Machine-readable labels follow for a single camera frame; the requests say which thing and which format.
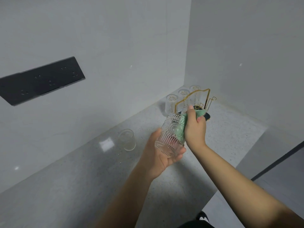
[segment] forearm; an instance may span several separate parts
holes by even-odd
[[[103,214],[97,227],[134,227],[152,180],[136,166],[119,194]]]
[[[203,146],[193,153],[246,227],[273,226],[282,214],[297,216],[209,147]]]

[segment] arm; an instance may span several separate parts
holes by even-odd
[[[188,109],[187,145],[245,227],[304,227],[304,220],[247,179],[205,143],[206,121]]]
[[[114,198],[102,215],[96,228],[134,227],[143,203],[146,199],[151,182],[169,165],[180,160],[186,149],[183,148],[176,158],[169,158],[154,148],[158,129],[151,134],[139,162],[131,172],[119,194]]]

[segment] white wall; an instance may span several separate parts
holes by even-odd
[[[0,98],[0,192],[182,86],[190,6],[0,0],[0,77],[70,56],[86,76],[15,107]]]
[[[192,0],[185,85],[210,88],[270,126],[271,142],[252,149],[246,156],[258,156],[244,167],[261,171],[303,140],[303,8],[304,0]]]

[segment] right hand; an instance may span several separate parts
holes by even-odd
[[[198,152],[206,146],[206,119],[201,116],[196,119],[196,112],[192,105],[188,107],[188,120],[185,127],[185,140],[192,152]]]

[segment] clear glass cup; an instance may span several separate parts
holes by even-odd
[[[176,157],[184,146],[185,117],[169,114],[162,125],[161,135],[155,141],[155,147],[170,157]]]
[[[190,87],[190,91],[193,92],[195,90],[200,90],[201,87],[199,85],[193,85]],[[190,96],[190,101],[193,104],[193,106],[200,104],[200,98],[201,98],[202,92],[198,91]]]
[[[165,112],[166,114],[173,114],[175,111],[175,104],[177,103],[177,96],[170,94],[166,96]]]
[[[119,132],[118,142],[119,146],[126,151],[131,151],[136,147],[135,136],[133,131],[130,129],[125,129]]]
[[[178,95],[180,98],[179,101],[183,100],[189,93],[190,93],[190,91],[188,91],[186,89],[180,90],[178,92]],[[188,105],[189,105],[189,98],[187,98],[185,101],[183,101],[177,105],[177,107],[178,107],[177,112],[180,112],[180,114],[184,114],[188,109]]]

